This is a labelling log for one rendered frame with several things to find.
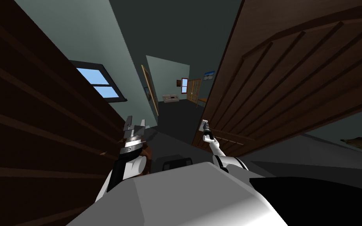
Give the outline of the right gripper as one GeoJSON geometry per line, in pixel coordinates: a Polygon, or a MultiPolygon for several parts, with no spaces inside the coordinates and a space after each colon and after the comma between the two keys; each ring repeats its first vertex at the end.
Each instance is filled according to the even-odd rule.
{"type": "Polygon", "coordinates": [[[203,131],[203,141],[214,141],[214,136],[210,131],[207,120],[201,121],[201,131],[203,131]]]}

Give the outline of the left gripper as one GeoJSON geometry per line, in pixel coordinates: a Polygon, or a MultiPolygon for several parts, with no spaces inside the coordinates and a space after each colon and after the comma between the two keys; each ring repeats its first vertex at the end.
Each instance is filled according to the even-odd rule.
{"type": "Polygon", "coordinates": [[[141,121],[140,126],[132,125],[132,116],[128,116],[126,119],[126,126],[124,126],[124,138],[125,145],[120,149],[119,154],[125,154],[137,149],[142,148],[142,136],[144,135],[144,130],[146,128],[145,119],[141,121]]]}

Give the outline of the pale wooden door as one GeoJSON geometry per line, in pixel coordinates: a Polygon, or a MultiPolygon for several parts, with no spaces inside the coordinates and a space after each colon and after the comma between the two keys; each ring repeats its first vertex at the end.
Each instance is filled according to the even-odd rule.
{"type": "Polygon", "coordinates": [[[158,99],[157,99],[157,95],[155,92],[152,76],[149,74],[148,70],[143,65],[141,65],[141,67],[142,67],[143,74],[144,74],[146,82],[147,82],[147,86],[148,86],[151,98],[153,100],[155,112],[156,112],[157,116],[159,116],[158,99]]]}

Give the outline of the wooden lattice door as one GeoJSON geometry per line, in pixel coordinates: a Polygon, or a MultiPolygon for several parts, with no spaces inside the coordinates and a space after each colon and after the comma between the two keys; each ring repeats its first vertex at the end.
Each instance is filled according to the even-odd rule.
{"type": "Polygon", "coordinates": [[[201,79],[189,80],[187,83],[187,100],[198,103],[199,89],[201,85],[201,79]]]}

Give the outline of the dark framed window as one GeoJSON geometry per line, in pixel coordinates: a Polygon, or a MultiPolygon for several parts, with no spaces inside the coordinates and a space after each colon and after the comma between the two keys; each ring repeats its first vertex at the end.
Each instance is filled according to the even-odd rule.
{"type": "Polygon", "coordinates": [[[108,103],[127,102],[102,64],[70,61],[108,103]]]}

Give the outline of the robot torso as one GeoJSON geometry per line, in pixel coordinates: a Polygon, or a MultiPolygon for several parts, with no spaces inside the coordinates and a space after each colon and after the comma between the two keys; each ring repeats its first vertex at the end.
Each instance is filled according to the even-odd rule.
{"type": "Polygon", "coordinates": [[[287,226],[239,159],[126,179],[67,226],[287,226]]]}

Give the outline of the brown panelled door leaf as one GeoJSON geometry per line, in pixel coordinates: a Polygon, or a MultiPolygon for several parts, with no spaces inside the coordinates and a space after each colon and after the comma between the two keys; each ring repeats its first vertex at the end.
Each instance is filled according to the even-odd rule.
{"type": "Polygon", "coordinates": [[[241,157],[362,111],[362,0],[242,0],[202,118],[241,157]]]}

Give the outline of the dark brown slatted wooden panel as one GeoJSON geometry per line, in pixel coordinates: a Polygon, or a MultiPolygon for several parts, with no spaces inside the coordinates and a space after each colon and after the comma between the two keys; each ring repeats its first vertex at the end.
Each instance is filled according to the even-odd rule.
{"type": "Polygon", "coordinates": [[[66,226],[90,207],[123,125],[15,0],[0,0],[0,226],[66,226]]]}

